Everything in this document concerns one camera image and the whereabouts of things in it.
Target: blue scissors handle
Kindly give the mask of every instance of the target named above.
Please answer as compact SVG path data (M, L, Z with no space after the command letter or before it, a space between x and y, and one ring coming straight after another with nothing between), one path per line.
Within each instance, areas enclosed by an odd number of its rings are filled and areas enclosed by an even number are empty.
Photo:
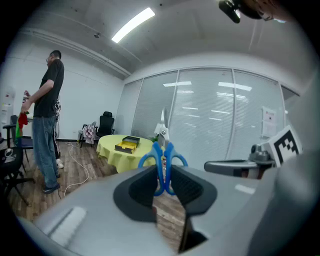
M155 165L157 168L158 178L159 178L159 184L160 188L157 189L154 192L155 196L160 196L165 191L165 183L164 183L164 175L162 172L162 149L160 148L158 142L153 143L151 151L147 154L145 154L139 161L138 168L142 168L144 166L145 161L148 158L154 158L155 159Z
M179 158L182 161L183 166L188 166L188 163L181 154L176 152L174 145L171 142L169 142L166 150L164 151L164 156L166 160L164 189L168 192L168 194L174 196L175 192L170 188L172 159Z

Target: eyeglasses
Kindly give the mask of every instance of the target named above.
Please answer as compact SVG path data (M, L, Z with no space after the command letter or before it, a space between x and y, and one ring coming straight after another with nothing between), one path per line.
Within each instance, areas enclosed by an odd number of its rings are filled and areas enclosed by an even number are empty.
M51 57L51 55L45 59L46 63L48 63L50 57Z

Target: black office chair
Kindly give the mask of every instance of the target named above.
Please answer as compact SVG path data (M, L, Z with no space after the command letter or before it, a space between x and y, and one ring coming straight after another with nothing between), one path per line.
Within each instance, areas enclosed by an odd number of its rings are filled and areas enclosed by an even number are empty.
M33 182L33 184L35 184L36 182L33 178L18 178L18 175L23 177L23 173L19 170L23 159L24 151L21 147L15 146L12 147L11 150L0 150L0 183L4 198L7 198L11 189L14 188L25 204L29 206L28 201L22 196L17 188L17 184L25 182Z
M10 124L5 125L3 127L3 129L6 129L6 138L7 138L6 142L7 142L8 149L10 148L10 130L11 130L13 144L15 146L18 146L16 144L16 125L17 125L17 122L18 122L18 117L16 115L12 115L10 117ZM22 148L22 150L24 150L26 160L29 163L27 150L32 150L34 148L32 139L31 138L21 138L20 143L21 143L20 147ZM23 161L22 161L22 167L23 167L24 172L26 172Z
M112 117L112 113L107 111L104 112L103 115L100 116L100 126L96 135L98 137L103 137L114 134L115 129L112 129L114 122L115 119Z

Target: yellow tablecloth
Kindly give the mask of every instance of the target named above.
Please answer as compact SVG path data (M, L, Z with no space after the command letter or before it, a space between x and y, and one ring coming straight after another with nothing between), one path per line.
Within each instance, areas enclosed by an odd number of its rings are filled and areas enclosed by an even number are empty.
M103 136L99 139L96 148L99 156L108 158L108 164L115 166L118 173L138 168L140 159L151 150L153 144L151 140L140 138L139 145L133 154L116 151L115 145L122 142L122 139L126 136L119 134ZM155 159L150 157L144 162L143 166L155 164Z

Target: ceiling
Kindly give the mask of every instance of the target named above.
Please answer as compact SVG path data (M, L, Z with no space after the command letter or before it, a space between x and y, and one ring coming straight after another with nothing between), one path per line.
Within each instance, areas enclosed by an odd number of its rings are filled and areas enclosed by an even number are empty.
M111 40L147 7L154 17L119 43ZM25 27L77 42L131 73L165 53L233 51L258 55L307 79L305 70L313 68L316 58L294 22L256 21L242 15L235 24L216 0L48 0Z

